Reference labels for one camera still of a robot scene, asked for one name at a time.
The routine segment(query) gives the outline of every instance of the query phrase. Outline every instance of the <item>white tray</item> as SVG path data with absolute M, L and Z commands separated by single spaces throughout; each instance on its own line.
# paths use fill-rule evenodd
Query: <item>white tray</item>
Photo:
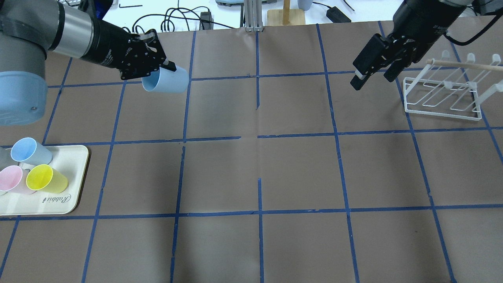
M 53 154 L 49 165 L 68 178 L 68 187 L 61 193 L 35 192 L 30 195 L 0 195 L 0 215 L 66 214 L 77 206 L 84 180 L 89 150 L 85 146 L 46 147 Z M 20 163 L 23 169 L 34 166 Z

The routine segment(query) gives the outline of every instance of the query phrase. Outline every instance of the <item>power adapter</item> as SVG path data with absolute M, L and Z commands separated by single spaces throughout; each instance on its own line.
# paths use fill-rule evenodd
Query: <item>power adapter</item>
M 213 22 L 213 19 L 211 18 L 211 12 L 201 12 L 201 20 L 202 21 L 199 21 L 199 30 L 213 29 L 213 23 L 205 22 L 205 21 Z
M 326 17 L 333 23 L 350 23 L 351 20 L 344 15 L 337 7 L 332 7 L 326 11 Z

